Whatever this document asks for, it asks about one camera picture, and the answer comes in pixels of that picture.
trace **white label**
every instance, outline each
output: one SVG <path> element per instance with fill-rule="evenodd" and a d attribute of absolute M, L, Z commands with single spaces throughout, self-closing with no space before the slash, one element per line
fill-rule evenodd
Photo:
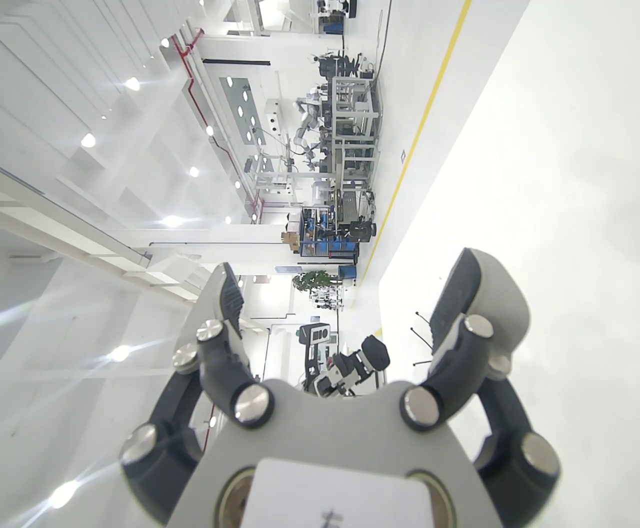
<path fill-rule="evenodd" d="M 420 482 L 298 462 L 263 459 L 242 528 L 433 528 Z"/>

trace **potted plant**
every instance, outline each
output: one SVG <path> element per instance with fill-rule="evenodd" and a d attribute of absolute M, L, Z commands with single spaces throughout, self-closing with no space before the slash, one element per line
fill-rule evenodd
<path fill-rule="evenodd" d="M 326 271 L 307 271 L 293 278 L 293 287 L 299 291 L 311 291 L 338 283 L 339 279 Z"/>

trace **black cable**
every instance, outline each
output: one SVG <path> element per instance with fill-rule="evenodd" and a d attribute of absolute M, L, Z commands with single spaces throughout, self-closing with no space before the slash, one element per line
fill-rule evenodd
<path fill-rule="evenodd" d="M 382 61 L 385 58 L 385 50 L 387 49 L 387 36 L 389 34 L 389 20 L 391 20 L 391 6 L 393 5 L 393 3 L 394 3 L 394 0 L 389 0 L 389 8 L 387 10 L 387 25 L 385 26 L 385 39 L 382 42 L 382 53 L 380 54 L 380 62 L 376 65 L 376 76 L 373 78 L 373 81 L 371 81 L 368 86 L 370 90 L 373 90 L 373 88 L 378 83 L 380 70 L 382 69 Z"/>
<path fill-rule="evenodd" d="M 286 143 L 282 143 L 282 141 L 280 141 L 276 136 L 274 136 L 273 134 L 271 134 L 270 132 L 266 131 L 265 129 L 261 129 L 260 127 L 253 127 L 253 133 L 255 134 L 256 130 L 261 130 L 262 132 L 264 132 L 265 134 L 270 135 L 274 140 L 276 140 L 279 144 L 284 145 L 287 148 L 290 148 L 290 146 L 288 146 Z M 291 151 L 291 154 L 296 154 L 297 156 L 304 156 L 305 153 L 303 152 L 302 154 L 300 154 L 299 152 L 293 152 L 293 150 Z"/>

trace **metal bolt head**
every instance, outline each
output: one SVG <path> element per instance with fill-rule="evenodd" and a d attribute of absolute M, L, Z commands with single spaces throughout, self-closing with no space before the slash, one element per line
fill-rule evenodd
<path fill-rule="evenodd" d="M 503 376 L 507 376 L 511 372 L 511 360 L 504 354 L 491 354 L 489 366 Z"/>
<path fill-rule="evenodd" d="M 465 326 L 469 332 L 476 334 L 478 337 L 489 339 L 493 336 L 493 325 L 483 316 L 472 314 L 465 317 Z"/>
<path fill-rule="evenodd" d="M 547 475 L 560 472 L 560 461 L 554 448 L 537 433 L 527 433 L 522 438 L 522 454 L 531 467 Z"/>
<path fill-rule="evenodd" d="M 407 416 L 419 426 L 435 425 L 440 417 L 438 402 L 433 394 L 423 387 L 413 387 L 404 393 L 404 410 Z"/>
<path fill-rule="evenodd" d="M 173 368 L 181 374 L 193 372 L 198 365 L 198 345 L 187 343 L 173 354 Z"/>
<path fill-rule="evenodd" d="M 236 419 L 243 424 L 257 422 L 269 407 L 269 391 L 258 383 L 244 389 L 236 401 Z"/>
<path fill-rule="evenodd" d="M 144 424 L 138 427 L 127 438 L 120 450 L 120 463 L 128 466 L 139 462 L 156 446 L 158 433 L 153 424 Z"/>
<path fill-rule="evenodd" d="M 209 319 L 205 321 L 196 332 L 196 338 L 198 341 L 208 341 L 220 335 L 224 325 L 217 319 Z"/>

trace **red pipe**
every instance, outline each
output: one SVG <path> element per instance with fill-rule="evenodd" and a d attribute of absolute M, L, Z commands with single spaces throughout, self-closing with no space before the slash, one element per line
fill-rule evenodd
<path fill-rule="evenodd" d="M 204 123 L 205 127 L 209 126 L 209 124 L 207 123 L 207 119 L 204 117 L 204 114 L 202 113 L 202 110 L 200 109 L 200 105 L 198 104 L 198 101 L 196 101 L 196 98 L 193 96 L 193 92 L 191 91 L 193 84 L 195 83 L 195 78 L 193 76 L 193 72 L 191 71 L 191 67 L 189 66 L 189 63 L 186 61 L 185 57 L 187 55 L 189 55 L 189 53 L 191 53 L 191 50 L 193 50 L 193 47 L 196 45 L 196 43 L 198 42 L 198 39 L 204 35 L 204 30 L 201 29 L 198 34 L 196 35 L 196 37 L 193 39 L 193 41 L 190 44 L 187 44 L 187 49 L 185 51 L 182 51 L 180 49 L 180 44 L 178 43 L 178 40 L 176 39 L 175 35 L 173 35 L 171 37 L 171 39 L 173 40 L 173 45 L 175 46 L 178 55 L 180 55 L 180 59 L 182 60 L 182 64 L 184 64 L 184 69 L 187 70 L 187 75 L 189 76 L 190 82 L 189 82 L 189 88 L 187 88 L 187 92 L 189 92 L 189 95 L 191 96 L 191 100 L 193 101 L 193 104 L 195 105 L 196 109 L 198 110 L 198 113 L 200 114 L 200 117 L 202 118 L 202 122 Z M 238 179 L 240 180 L 240 183 L 242 184 L 243 188 L 244 188 L 244 192 L 246 193 L 246 195 L 248 197 L 250 197 L 251 200 L 251 207 L 253 208 L 253 212 L 256 212 L 256 204 L 257 204 L 257 197 L 254 197 L 248 190 L 247 188 L 244 186 L 244 182 L 242 180 L 242 178 L 240 178 L 240 172 L 238 171 L 236 164 L 234 163 L 234 159 L 231 157 L 231 153 L 225 149 L 224 147 L 221 147 L 220 144 L 218 143 L 218 141 L 216 140 L 216 138 L 214 136 L 211 136 L 211 138 L 213 139 L 213 142 L 216 144 L 216 147 L 218 147 L 220 150 L 222 150 L 224 153 L 226 153 L 227 157 L 229 158 L 229 161 L 231 162 L 231 165 L 234 168 L 234 171 L 236 171 L 236 175 L 238 176 Z"/>
<path fill-rule="evenodd" d="M 207 425 L 209 425 L 209 427 L 207 428 L 207 434 L 204 437 L 204 447 L 202 448 L 202 452 L 205 452 L 207 450 L 207 442 L 209 441 L 209 431 L 211 430 L 211 419 L 213 418 L 213 411 L 216 410 L 216 406 L 212 405 L 211 406 L 211 416 L 209 417 L 209 423 Z"/>

